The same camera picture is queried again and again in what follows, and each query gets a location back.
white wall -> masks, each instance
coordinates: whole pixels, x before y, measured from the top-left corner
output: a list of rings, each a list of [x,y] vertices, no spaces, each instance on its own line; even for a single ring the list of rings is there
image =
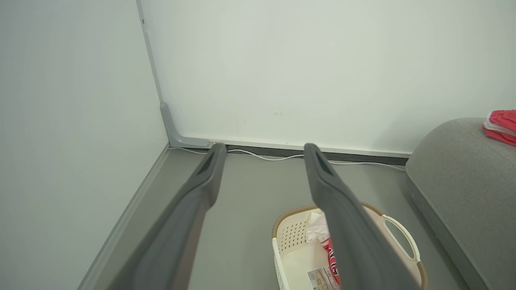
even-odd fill
[[[75,289],[167,143],[134,0],[0,3],[0,289]]]
[[[185,136],[411,152],[516,108],[510,0],[142,0]]]

electrical cord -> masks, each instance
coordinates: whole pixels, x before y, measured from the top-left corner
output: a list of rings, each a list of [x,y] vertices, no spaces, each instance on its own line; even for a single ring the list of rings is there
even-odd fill
[[[194,151],[194,150],[190,150],[190,149],[186,149],[186,148],[181,148],[181,147],[170,147],[169,149],[180,149],[180,150],[188,151],[188,152],[195,153],[195,154],[206,154],[207,153],[207,152],[198,152],[198,151]],[[282,161],[282,160],[287,160],[287,159],[295,158],[295,157],[303,157],[303,154],[297,154],[297,155],[287,156],[287,157],[283,157],[283,158],[274,158],[274,159],[272,159],[272,158],[265,158],[265,157],[256,155],[256,154],[254,154],[252,152],[249,152],[249,151],[246,151],[246,150],[242,150],[242,149],[231,149],[231,150],[228,150],[229,153],[236,152],[236,151],[243,152],[243,153],[246,153],[246,154],[250,154],[250,155],[253,155],[255,157],[258,157],[260,159],[267,160],[267,161]],[[405,172],[405,169],[403,169],[403,168],[399,168],[399,167],[392,166],[392,165],[389,165],[389,164],[377,163],[377,162],[349,162],[349,163],[339,163],[339,162],[335,162],[335,161],[328,161],[328,162],[331,163],[331,164],[334,164],[334,165],[358,165],[358,164],[382,165],[382,166],[387,166],[387,167],[394,168],[394,169],[397,169],[399,171]]]

paper label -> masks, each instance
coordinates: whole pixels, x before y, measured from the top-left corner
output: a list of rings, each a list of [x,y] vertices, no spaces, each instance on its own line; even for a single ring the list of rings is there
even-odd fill
[[[308,278],[313,290],[339,290],[330,267],[319,268],[308,272]]]

gray sofa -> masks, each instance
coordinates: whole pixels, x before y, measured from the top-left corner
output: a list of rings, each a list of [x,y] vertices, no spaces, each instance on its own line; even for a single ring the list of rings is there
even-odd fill
[[[407,181],[471,289],[516,289],[516,147],[487,137],[483,121],[430,132],[407,162]]]

gray floor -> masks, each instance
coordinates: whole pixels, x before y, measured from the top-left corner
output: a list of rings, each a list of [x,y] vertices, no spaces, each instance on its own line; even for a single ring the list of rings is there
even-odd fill
[[[95,288],[103,288],[103,281],[120,267],[201,159],[202,155],[180,150],[168,153]],[[468,289],[408,197],[404,172],[374,165],[334,167],[360,200],[394,217],[412,233],[430,289]],[[272,226],[284,212],[312,203],[302,159],[268,162],[230,154],[219,197],[204,221],[189,289],[279,289]]]

